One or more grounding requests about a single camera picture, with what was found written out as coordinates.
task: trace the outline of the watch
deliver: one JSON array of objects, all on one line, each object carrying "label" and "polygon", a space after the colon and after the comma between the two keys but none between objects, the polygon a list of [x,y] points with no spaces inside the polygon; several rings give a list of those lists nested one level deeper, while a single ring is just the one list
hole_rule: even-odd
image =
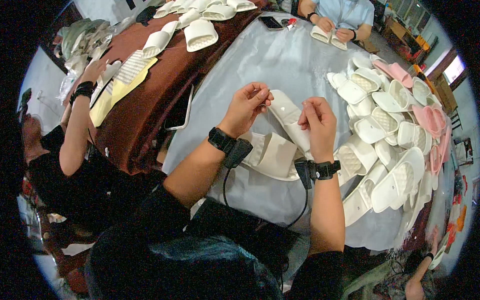
[{"label": "watch", "polygon": [[80,95],[91,98],[94,90],[93,86],[94,84],[91,81],[85,81],[79,84],[75,92],[70,96],[70,105],[73,105],[75,99]]},{"label": "watch", "polygon": [[336,160],[333,163],[329,161],[315,164],[315,177],[317,180],[332,179],[333,175],[341,169],[340,161]]},{"label": "watch", "polygon": [[350,29],[352,32],[353,32],[353,39],[352,41],[356,40],[357,39],[357,33],[355,32],[355,30],[353,29]]},{"label": "watch", "polygon": [[237,142],[237,140],[227,135],[225,132],[221,131],[219,128],[214,127],[208,133],[208,142],[213,147],[225,152],[225,154],[228,155],[229,152],[232,150],[233,146],[235,146],[235,143]]},{"label": "watch", "polygon": [[314,15],[314,14],[317,14],[316,12],[311,12],[307,15],[307,20],[310,22],[310,23],[313,23],[310,18]]}]

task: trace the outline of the pile of slippers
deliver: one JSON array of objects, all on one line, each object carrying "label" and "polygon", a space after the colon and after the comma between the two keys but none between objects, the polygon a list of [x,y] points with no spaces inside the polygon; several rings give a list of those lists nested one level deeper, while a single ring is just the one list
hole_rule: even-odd
[{"label": "pile of slippers", "polygon": [[[257,7],[248,0],[176,0],[165,3],[158,8],[153,17],[158,19],[170,13],[181,14],[179,20],[175,21],[174,29],[185,28],[187,51],[194,52],[218,41],[218,34],[211,21],[225,21],[233,18],[237,12],[254,9],[257,9]],[[158,54],[158,50],[163,50],[166,46],[165,40],[166,36],[161,39],[158,46],[155,45],[155,50],[149,53],[157,52]],[[145,47],[152,48],[152,43],[145,45]]]},{"label": "pile of slippers", "polygon": [[355,56],[354,72],[328,73],[347,102],[353,135],[334,153],[340,186],[364,176],[343,201],[346,226],[369,210],[403,206],[399,238],[410,230],[448,159],[451,125],[442,105],[420,78],[376,55]]}]

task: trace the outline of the yellow paper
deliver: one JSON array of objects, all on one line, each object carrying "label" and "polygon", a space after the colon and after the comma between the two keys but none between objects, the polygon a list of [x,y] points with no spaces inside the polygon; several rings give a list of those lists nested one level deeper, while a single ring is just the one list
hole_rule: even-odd
[{"label": "yellow paper", "polygon": [[107,92],[103,92],[97,99],[96,103],[90,110],[90,118],[95,127],[102,124],[107,114],[111,111],[113,106],[119,102],[123,97],[133,91],[139,84],[147,77],[148,69],[157,62],[157,58],[152,60],[138,73],[129,85],[123,84],[118,80],[113,81],[113,91],[110,96]]}]

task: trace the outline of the light blue shirt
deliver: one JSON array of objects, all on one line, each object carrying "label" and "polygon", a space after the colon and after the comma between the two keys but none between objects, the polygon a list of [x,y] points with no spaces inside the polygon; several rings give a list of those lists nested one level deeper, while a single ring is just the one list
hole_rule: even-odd
[{"label": "light blue shirt", "polygon": [[[375,10],[373,4],[369,0],[312,0],[317,4],[315,13],[321,17],[327,17],[335,24],[335,28],[349,28],[358,29],[358,27],[365,23],[370,26],[373,25],[373,12]],[[357,6],[349,14],[351,6]],[[343,15],[340,24],[338,18],[340,17],[340,5],[343,5]]]}]

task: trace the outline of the white tablecloth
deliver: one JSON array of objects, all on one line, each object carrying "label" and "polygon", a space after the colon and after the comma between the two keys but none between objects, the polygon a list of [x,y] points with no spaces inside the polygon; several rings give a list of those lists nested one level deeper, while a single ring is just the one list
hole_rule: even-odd
[{"label": "white tablecloth", "polygon": [[[291,17],[277,12],[263,15],[274,16],[279,22]],[[367,57],[368,53],[353,43],[348,43],[348,50],[343,51],[317,41],[310,37],[312,24],[300,19],[297,24],[291,31],[268,31],[255,20],[237,37],[194,96],[188,126],[176,132],[163,165],[164,172],[169,174],[208,136],[210,129],[224,117],[235,91],[252,81],[265,82],[270,89],[282,90],[299,108],[308,97],[325,97],[337,117],[335,148],[348,139],[352,133],[348,129],[347,103],[330,86],[326,74],[350,73],[349,59],[354,55]],[[288,139],[271,113],[257,117],[251,131],[276,132]],[[224,174],[221,172],[219,177],[223,179]],[[356,178],[343,185],[342,197],[359,181],[360,178]],[[223,203],[222,183],[223,180],[218,180],[208,195]],[[292,222],[305,203],[305,189],[300,180],[275,180],[244,165],[231,171],[226,190],[231,207],[277,224]],[[293,230],[308,233],[309,220],[308,209]],[[347,227],[346,245],[389,249],[398,233],[400,220],[401,209],[387,208],[379,214],[370,211]]]}]

